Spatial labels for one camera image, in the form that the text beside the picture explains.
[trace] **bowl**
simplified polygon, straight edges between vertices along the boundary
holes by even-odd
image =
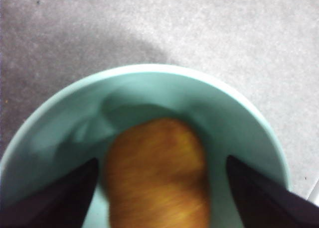
[[[290,189],[280,144],[261,113],[225,83],[173,65],[106,70],[61,90],[21,126],[1,161],[6,207],[91,157],[103,158],[123,130],[171,116],[190,124],[206,150],[211,227],[242,227],[225,171],[232,154]],[[98,183],[83,227],[104,228],[108,199]]]

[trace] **floor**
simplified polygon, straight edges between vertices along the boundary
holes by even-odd
[[[276,132],[293,191],[319,178],[319,0],[1,0],[1,152],[92,73],[170,63],[219,78]]]

